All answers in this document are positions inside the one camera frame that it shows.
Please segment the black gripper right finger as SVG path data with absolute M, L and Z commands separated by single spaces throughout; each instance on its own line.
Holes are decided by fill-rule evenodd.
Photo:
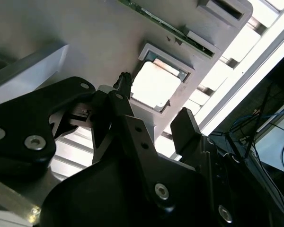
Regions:
M 177 227 L 243 227 L 239 197 L 231 180 L 241 165 L 239 158 L 218 152 L 215 142 L 203 135 L 187 108 L 171 123 L 176 153 L 180 163 L 191 173 L 180 177 L 184 186 L 170 225 Z

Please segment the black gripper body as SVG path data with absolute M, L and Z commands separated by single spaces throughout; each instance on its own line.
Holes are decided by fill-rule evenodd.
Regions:
M 44 227 L 216 226 L 208 182 L 214 162 L 189 167 L 157 153 L 116 155 L 56 186 Z

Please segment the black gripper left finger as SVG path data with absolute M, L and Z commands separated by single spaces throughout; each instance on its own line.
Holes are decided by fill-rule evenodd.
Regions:
M 92 130 L 95 164 L 116 155 L 156 153 L 122 89 L 105 93 L 79 77 L 62 80 L 0 104 L 0 206 L 11 209 L 25 192 L 36 192 L 31 204 L 43 209 L 50 193 L 33 182 L 46 173 L 56 139 L 77 126 Z

